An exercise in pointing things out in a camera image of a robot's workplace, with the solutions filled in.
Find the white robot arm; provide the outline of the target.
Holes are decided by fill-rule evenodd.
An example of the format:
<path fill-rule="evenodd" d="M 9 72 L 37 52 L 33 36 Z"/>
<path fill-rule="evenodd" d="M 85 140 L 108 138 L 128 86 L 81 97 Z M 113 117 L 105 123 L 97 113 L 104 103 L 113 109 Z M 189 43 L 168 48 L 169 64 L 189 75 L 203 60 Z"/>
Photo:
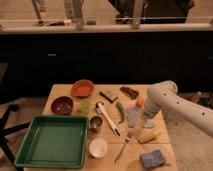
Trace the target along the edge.
<path fill-rule="evenodd" d="M 185 100 L 177 92 L 176 83 L 170 80 L 150 85 L 139 118 L 153 119 L 162 108 L 166 108 L 213 138 L 213 110 Z"/>

